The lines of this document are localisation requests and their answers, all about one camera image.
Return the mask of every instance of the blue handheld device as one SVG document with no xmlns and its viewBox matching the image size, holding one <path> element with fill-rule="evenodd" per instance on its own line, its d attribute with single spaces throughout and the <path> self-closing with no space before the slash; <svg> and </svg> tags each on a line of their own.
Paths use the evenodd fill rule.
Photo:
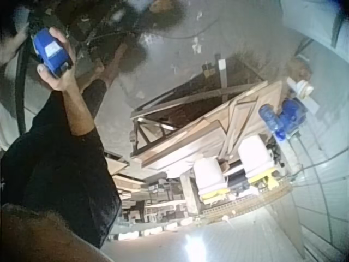
<svg viewBox="0 0 349 262">
<path fill-rule="evenodd" d="M 40 30 L 34 36 L 33 45 L 35 52 L 54 77 L 60 78 L 73 65 L 62 44 L 50 34 L 47 28 Z"/>
</svg>

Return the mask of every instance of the person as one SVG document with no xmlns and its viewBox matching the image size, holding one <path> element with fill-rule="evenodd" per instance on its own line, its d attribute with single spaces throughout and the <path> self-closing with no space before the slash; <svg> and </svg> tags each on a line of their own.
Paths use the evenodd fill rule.
<svg viewBox="0 0 349 262">
<path fill-rule="evenodd" d="M 49 32 L 75 63 L 66 37 L 53 27 Z M 97 249 L 113 226 L 121 200 L 94 117 L 126 48 L 121 44 L 113 61 L 93 78 L 86 77 L 90 84 L 82 88 L 75 66 L 55 79 L 38 65 L 41 79 L 53 91 L 30 131 L 1 159 L 1 245 L 7 258 L 109 261 Z"/>
</svg>

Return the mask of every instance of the wall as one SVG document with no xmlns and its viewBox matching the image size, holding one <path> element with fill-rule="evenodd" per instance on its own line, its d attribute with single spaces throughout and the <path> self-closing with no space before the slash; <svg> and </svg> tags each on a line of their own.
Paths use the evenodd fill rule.
<svg viewBox="0 0 349 262">
<path fill-rule="evenodd" d="M 270 205 L 267 205 L 266 208 L 287 235 L 288 239 L 290 239 L 299 254 L 305 258 L 302 229 L 292 194 L 290 193 L 283 196 Z"/>
<path fill-rule="evenodd" d="M 320 107 L 291 139 L 302 170 L 292 196 L 305 243 L 321 257 L 337 261 L 348 243 L 349 64 L 318 43 L 304 51 L 313 71 L 311 95 Z"/>
</svg>

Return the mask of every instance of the black shirt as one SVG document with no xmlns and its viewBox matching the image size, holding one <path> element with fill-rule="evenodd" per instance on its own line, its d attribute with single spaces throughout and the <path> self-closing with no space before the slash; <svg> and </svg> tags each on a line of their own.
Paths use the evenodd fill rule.
<svg viewBox="0 0 349 262">
<path fill-rule="evenodd" d="M 1 159 L 1 204 L 57 212 L 100 248 L 121 205 L 96 130 L 72 136 L 53 126 L 18 138 Z"/>
</svg>

